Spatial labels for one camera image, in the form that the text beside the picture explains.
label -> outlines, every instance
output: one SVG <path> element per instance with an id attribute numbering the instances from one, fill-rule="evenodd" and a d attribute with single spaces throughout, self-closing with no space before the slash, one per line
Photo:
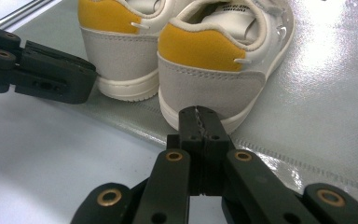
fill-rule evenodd
<path id="1" fill-rule="evenodd" d="M 216 12 L 229 12 L 229 11 L 236 11 L 236 12 L 247 12 L 250 10 L 246 5 L 223 5 L 217 8 Z"/>

brass insert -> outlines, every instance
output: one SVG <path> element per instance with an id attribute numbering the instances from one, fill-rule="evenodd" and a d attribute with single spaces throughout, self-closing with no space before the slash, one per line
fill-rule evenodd
<path id="1" fill-rule="evenodd" d="M 166 158 L 168 161 L 179 161 L 183 158 L 183 155 L 179 152 L 167 153 Z"/>
<path id="2" fill-rule="evenodd" d="M 345 200 L 341 195 L 329 189 L 319 189 L 316 194 L 324 202 L 335 207 L 342 207 L 345 205 Z"/>
<path id="3" fill-rule="evenodd" d="M 242 151 L 235 153 L 235 158 L 239 161 L 250 161 L 252 159 L 252 155 L 248 152 Z"/>
<path id="4" fill-rule="evenodd" d="M 106 189 L 98 195 L 97 202 L 100 206 L 112 206 L 121 199 L 121 192 L 118 189 Z"/>

white sneaker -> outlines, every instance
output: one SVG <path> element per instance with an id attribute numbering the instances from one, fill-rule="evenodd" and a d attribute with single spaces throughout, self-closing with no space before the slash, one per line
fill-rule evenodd
<path id="1" fill-rule="evenodd" d="M 78 0 L 78 19 L 100 91 L 140 101 L 158 91 L 157 39 L 192 0 Z"/>
<path id="2" fill-rule="evenodd" d="M 199 0 L 160 34 L 158 98 L 178 129 L 178 112 L 214 110 L 228 133 L 243 122 L 294 35 L 284 0 Z"/>

grey table surface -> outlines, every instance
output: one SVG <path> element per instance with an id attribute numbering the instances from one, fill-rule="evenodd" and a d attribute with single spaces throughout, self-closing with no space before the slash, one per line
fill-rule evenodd
<path id="1" fill-rule="evenodd" d="M 15 33 L 23 40 L 87 58 L 76 2 L 62 1 Z M 238 148 L 258 153 L 291 189 L 301 192 L 307 184 L 325 182 L 358 199 L 358 1 L 290 3 L 296 16 L 296 34 L 288 55 L 231 137 Z M 13 112 L 18 117 L 11 117 Z M 39 205 L 45 202 L 58 207 L 37 213 L 48 217 L 49 212 L 61 211 L 56 223 L 69 220 L 86 194 L 103 183 L 121 182 L 131 187 L 141 181 L 164 148 L 166 134 L 176 133 L 162 117 L 157 97 L 125 103 L 96 90 L 83 105 L 62 105 L 14 93 L 0 95 L 0 132 L 4 134 L 0 138 L 0 164 L 8 164 L 0 165 L 5 175 L 0 181 L 15 179 L 39 199 Z M 107 148 L 115 146 L 115 134 L 124 134 L 130 145 L 126 149 Z M 133 149 L 131 143 L 137 141 L 150 149 Z M 13 142 L 10 154 L 7 148 Z M 37 147 L 43 152 L 29 152 Z M 143 156 L 129 165 L 124 161 L 131 161 L 132 153 Z M 33 155 L 37 163 L 27 160 Z M 48 188 L 43 181 L 51 182 Z M 218 199 L 192 202 L 190 223 L 224 220 L 218 212 Z"/>

grey suede panel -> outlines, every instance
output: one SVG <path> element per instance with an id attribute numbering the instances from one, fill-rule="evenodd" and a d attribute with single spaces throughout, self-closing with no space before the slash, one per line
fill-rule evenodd
<path id="1" fill-rule="evenodd" d="M 266 83 L 261 72 L 221 72 L 170 63 L 158 59 L 160 90 L 176 112 L 191 105 L 216 111 L 220 119 L 239 114 Z"/>
<path id="2" fill-rule="evenodd" d="M 143 77 L 158 68 L 155 36 L 98 33 L 82 29 L 89 61 L 114 81 Z"/>

